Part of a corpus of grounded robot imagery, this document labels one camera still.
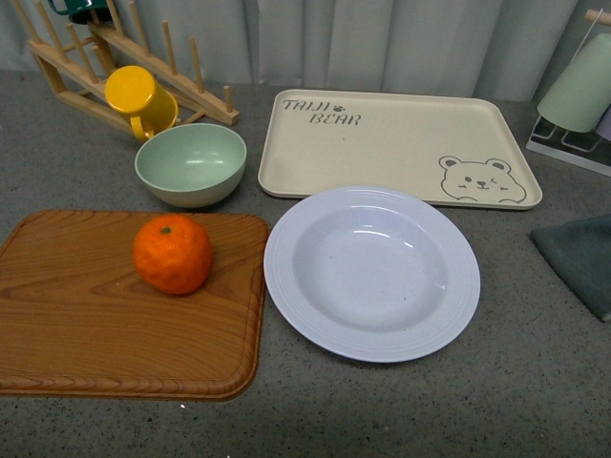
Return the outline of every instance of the countertop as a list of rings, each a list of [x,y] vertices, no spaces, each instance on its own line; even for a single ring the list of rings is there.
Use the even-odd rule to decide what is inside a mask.
[[[0,78],[0,240],[43,209],[177,211],[138,181],[135,138],[62,104],[40,73]],[[222,86],[208,89],[222,95]],[[269,196],[257,180],[283,89],[233,88],[245,174],[229,198],[198,211],[254,214],[273,227],[297,203]],[[259,370],[241,396],[4,396],[0,456],[611,455],[611,327],[529,239],[537,227],[608,214],[611,178],[526,150],[534,105],[496,105],[543,200],[527,211],[437,207],[465,235],[481,272],[474,317],[448,346],[401,364],[356,362],[302,337],[267,296]]]

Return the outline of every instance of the white plate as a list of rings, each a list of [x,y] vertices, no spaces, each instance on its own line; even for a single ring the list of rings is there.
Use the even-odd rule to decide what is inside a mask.
[[[344,187],[298,202],[263,258],[272,300],[334,353],[392,363],[453,341],[479,300],[479,270],[460,231],[418,198]]]

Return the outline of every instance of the wooden cutting board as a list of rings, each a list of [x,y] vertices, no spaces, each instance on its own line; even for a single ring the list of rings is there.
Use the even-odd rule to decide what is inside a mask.
[[[190,214],[213,245],[204,286],[165,295],[136,274],[152,213],[49,210],[0,247],[0,394],[222,400],[255,376],[267,224]]]

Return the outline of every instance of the green bowl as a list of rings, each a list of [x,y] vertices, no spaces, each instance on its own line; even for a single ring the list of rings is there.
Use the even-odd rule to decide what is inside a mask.
[[[216,124],[185,124],[147,140],[136,173],[161,200],[183,208],[212,205],[238,186],[246,164],[244,140]]]

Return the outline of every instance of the dish rack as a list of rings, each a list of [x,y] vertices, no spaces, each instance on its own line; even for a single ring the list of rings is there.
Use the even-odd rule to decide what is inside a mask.
[[[108,77],[118,68],[112,52],[112,49],[116,48],[134,59],[138,65],[155,74],[165,89],[175,97],[179,106],[191,112],[191,115],[186,119],[179,119],[177,125],[192,123],[205,115],[230,126],[238,122],[240,113],[233,107],[231,88],[224,86],[224,100],[215,97],[206,90],[201,76],[200,59],[195,38],[191,37],[189,39],[196,77],[194,81],[178,71],[170,28],[166,20],[161,21],[161,26],[169,62],[166,63],[151,53],[134,0],[129,2],[129,7],[140,35],[139,44],[126,36],[116,12],[115,2],[107,0],[113,27],[100,22],[93,11],[93,20],[87,24],[91,36],[81,39],[76,34],[72,23],[66,25],[73,41],[72,44],[67,46],[60,41],[49,15],[39,0],[34,2],[35,7],[51,37],[52,43],[47,43],[40,37],[20,1],[12,0],[12,3],[30,33],[31,39],[28,41],[28,45],[42,73],[49,81],[53,94],[60,101],[118,129],[128,133],[132,132],[127,121],[108,106],[104,95]],[[94,72],[92,62],[86,53],[87,47],[90,45],[100,67],[106,73],[106,78],[100,78]],[[77,59],[72,57],[74,52],[78,54]],[[62,75],[68,76],[78,85],[80,90],[69,89]]]
[[[611,13],[603,12],[603,10],[588,10],[585,19],[591,21],[592,26],[583,38],[581,45],[596,24],[611,26]],[[611,142],[596,132],[565,131],[539,116],[526,148],[535,153],[554,157],[611,177]]]

